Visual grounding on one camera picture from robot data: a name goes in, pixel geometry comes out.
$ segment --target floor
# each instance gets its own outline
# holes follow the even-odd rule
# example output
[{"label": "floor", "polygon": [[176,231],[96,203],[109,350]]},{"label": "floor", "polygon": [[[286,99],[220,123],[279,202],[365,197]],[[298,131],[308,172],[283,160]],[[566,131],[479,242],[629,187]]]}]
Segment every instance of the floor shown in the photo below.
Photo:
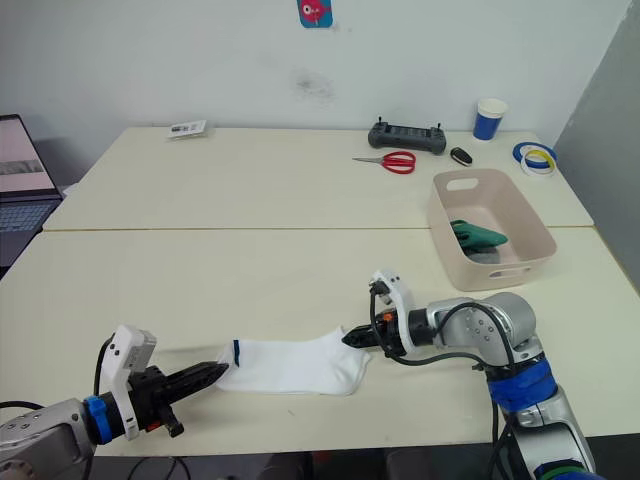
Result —
[{"label": "floor", "polygon": [[[589,439],[598,473],[607,480],[640,478],[640,434],[595,437]],[[482,479],[489,456],[489,445],[440,446],[426,449],[432,466],[429,480]],[[187,457],[193,480],[255,480],[269,461],[269,454]],[[137,463],[136,457],[96,457],[91,480],[127,479]],[[163,479],[172,460],[166,457],[145,461],[132,480]],[[382,450],[346,450],[332,452],[328,460],[316,462],[316,480],[384,480]],[[171,480],[186,479],[176,466]]]}]

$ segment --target yellow tape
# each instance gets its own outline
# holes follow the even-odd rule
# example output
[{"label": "yellow tape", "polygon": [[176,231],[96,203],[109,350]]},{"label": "yellow tape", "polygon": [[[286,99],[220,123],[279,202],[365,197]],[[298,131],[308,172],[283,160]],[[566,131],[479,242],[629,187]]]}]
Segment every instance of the yellow tape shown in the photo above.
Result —
[{"label": "yellow tape", "polygon": [[[535,171],[538,169],[532,169],[529,167],[529,165],[527,164],[527,157],[530,155],[538,155],[542,158],[544,158],[546,160],[546,162],[549,164],[549,170],[540,172],[540,171]],[[557,165],[555,160],[553,159],[553,157],[551,155],[549,155],[547,152],[545,152],[544,150],[529,150],[527,153],[525,153],[522,156],[522,160],[520,161],[520,166],[522,167],[522,170],[524,171],[524,173],[526,173],[527,175],[531,175],[531,176],[540,176],[540,177],[545,177],[548,175],[553,175],[555,173],[555,171],[557,170]]]}]

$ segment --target black remote control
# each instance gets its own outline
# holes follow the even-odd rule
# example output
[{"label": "black remote control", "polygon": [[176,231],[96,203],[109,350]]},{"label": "black remote control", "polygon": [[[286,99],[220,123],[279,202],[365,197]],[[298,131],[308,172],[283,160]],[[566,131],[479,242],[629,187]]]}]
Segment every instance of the black remote control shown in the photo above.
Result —
[{"label": "black remote control", "polygon": [[400,127],[389,125],[382,121],[382,117],[378,117],[378,123],[369,130],[369,145],[374,148],[413,148],[439,155],[444,152],[447,139],[440,124],[431,128]]},{"label": "black remote control", "polygon": [[451,158],[453,158],[456,162],[465,167],[470,167],[473,163],[473,158],[471,158],[471,155],[462,150],[460,147],[453,147],[449,152],[449,155],[451,155]]}]

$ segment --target car key fob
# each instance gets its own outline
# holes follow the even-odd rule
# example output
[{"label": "car key fob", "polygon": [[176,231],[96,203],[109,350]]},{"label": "car key fob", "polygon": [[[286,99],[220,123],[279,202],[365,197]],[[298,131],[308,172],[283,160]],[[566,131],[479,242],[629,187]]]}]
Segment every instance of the car key fob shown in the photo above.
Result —
[{"label": "car key fob", "polygon": [[451,158],[453,158],[456,162],[458,162],[460,165],[464,165],[465,167],[470,167],[471,162],[473,162],[471,155],[462,150],[460,147],[452,148],[451,152],[449,152],[449,155],[451,155]]}]

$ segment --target robotic arm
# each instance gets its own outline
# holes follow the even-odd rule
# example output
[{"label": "robotic arm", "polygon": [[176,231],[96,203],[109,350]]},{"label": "robotic arm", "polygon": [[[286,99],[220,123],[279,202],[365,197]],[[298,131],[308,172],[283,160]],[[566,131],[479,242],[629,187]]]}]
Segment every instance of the robotic arm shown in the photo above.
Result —
[{"label": "robotic arm", "polygon": [[[498,293],[415,309],[411,292],[395,273],[376,272],[370,286],[371,324],[350,331],[344,343],[379,345],[395,359],[422,345],[476,348],[491,398],[507,418],[505,442],[516,478],[595,472],[587,442],[535,334],[535,314],[522,297]],[[391,308],[375,314],[375,296]]]},{"label": "robotic arm", "polygon": [[171,437],[184,427],[171,404],[212,385],[226,363],[202,362],[168,377],[147,367],[156,339],[121,325],[105,344],[102,374],[109,392],[69,399],[0,426],[0,480],[54,478],[90,462],[96,445],[164,425]]}]

